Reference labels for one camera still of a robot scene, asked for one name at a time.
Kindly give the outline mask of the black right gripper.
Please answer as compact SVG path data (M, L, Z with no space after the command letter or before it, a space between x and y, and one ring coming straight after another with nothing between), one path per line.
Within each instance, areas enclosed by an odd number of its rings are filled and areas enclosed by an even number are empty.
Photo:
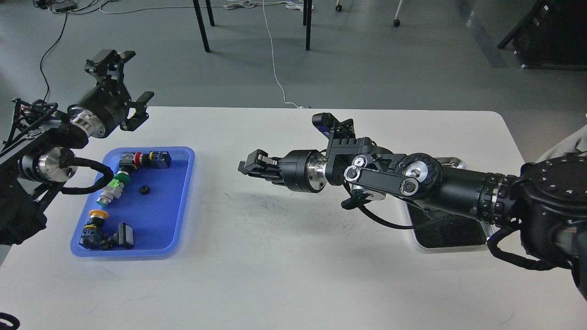
M283 158L269 157L264 150L256 149L239 163L238 171L294 192L319 193L321 186L310 183L307 168L308 161L318 156L318 150L292 150Z

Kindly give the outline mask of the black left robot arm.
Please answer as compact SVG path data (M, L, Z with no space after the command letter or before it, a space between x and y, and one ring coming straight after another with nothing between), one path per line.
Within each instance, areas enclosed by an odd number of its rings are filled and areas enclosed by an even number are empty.
M13 99L11 131L1 151L1 244L21 244L46 228L44 211L57 194L86 195L105 188L115 174L93 159L76 157L89 138L107 138L115 128L134 131L149 115L154 96L132 100L124 66L134 51L101 50L88 59L86 73L96 85L60 111L57 103Z

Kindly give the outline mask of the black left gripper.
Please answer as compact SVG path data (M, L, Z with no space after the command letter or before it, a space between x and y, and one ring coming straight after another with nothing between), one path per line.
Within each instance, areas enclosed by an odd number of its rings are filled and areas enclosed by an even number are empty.
M136 102L131 102L124 85L124 65L136 56L136 52L103 49L86 60L84 70L96 79L96 86L88 91L77 103L68 107L71 122L80 126L88 137L106 138L116 127L134 132L147 119L147 103L155 95L145 91ZM134 115L127 118L130 108Z

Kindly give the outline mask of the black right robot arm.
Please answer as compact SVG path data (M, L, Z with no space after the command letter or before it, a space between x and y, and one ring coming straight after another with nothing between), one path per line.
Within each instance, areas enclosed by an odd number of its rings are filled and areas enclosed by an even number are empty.
M270 157L254 150L238 171L294 192L319 193L326 184L344 186L344 209L360 209L386 227L390 223L365 208L387 195L429 215L442 212L497 226L487 240L497 259L531 271L564 268L586 295L586 153L526 163L519 176L483 173L440 163L426 153L393 153L371 138L355 135L354 121L317 113L312 124L328 145Z

